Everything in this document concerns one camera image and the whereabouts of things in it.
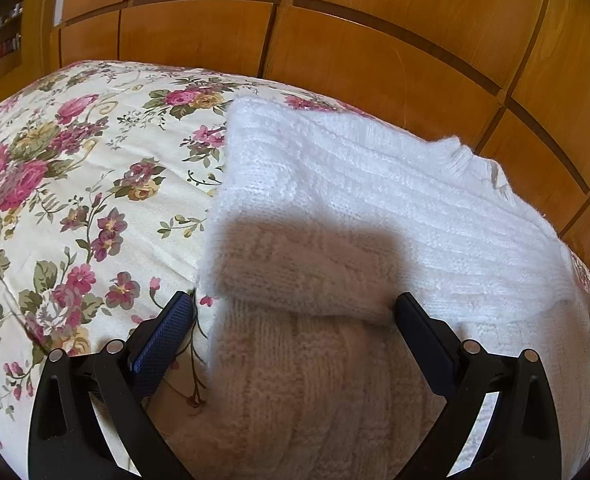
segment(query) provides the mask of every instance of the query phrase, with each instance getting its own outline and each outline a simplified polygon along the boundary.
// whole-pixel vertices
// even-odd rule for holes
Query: mattress
[[[176,290],[198,285],[226,168],[227,109],[249,94],[363,114],[276,82],[114,61],[69,65],[0,104],[0,452],[22,478],[45,355],[126,339]],[[578,258],[576,275],[590,294]],[[208,402],[217,299],[197,286],[197,303],[197,322],[146,407],[164,436]],[[117,462],[134,470],[105,420],[102,428]]]

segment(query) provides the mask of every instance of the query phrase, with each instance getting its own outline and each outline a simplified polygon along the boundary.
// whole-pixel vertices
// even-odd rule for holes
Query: cable knit pattern
[[[199,478],[392,479],[434,423],[391,307],[409,290],[488,351],[542,356],[565,476],[590,431],[568,248],[501,167],[353,114],[233,102],[200,286],[222,298],[209,405],[170,439]],[[454,470],[474,456],[485,407]]]

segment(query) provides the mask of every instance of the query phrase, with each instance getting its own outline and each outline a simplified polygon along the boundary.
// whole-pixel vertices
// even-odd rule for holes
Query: silver screw
[[[64,355],[64,351],[61,348],[56,348],[48,354],[48,360],[55,363],[61,359],[62,355]]]
[[[124,348],[124,341],[119,339],[113,339],[108,345],[106,345],[106,351],[109,354],[117,354],[121,352],[121,349]]]
[[[466,341],[464,341],[464,349],[469,354],[478,354],[482,348],[480,347],[480,343],[477,341],[473,339],[466,339]]]
[[[537,352],[531,350],[530,348],[526,352],[524,352],[524,357],[526,357],[526,360],[530,361],[531,363],[536,363],[537,359],[540,358],[540,356],[537,355]]]

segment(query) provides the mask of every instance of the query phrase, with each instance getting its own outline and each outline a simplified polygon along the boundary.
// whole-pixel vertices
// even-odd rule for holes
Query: blue gripper pad
[[[150,322],[157,326],[129,365],[134,397],[142,399],[155,393],[193,323],[194,306],[194,296],[177,291],[157,318],[140,324],[141,327]]]

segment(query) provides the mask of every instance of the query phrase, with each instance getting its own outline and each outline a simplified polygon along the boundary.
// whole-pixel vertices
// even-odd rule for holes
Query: floral print
[[[153,319],[176,290],[195,289],[226,171],[227,110],[249,94],[364,114],[279,83],[102,61],[75,63],[0,104],[0,448],[18,455],[13,463],[26,463],[50,350],[96,352]],[[161,386],[182,408],[208,402],[217,301],[197,284],[193,324]]]

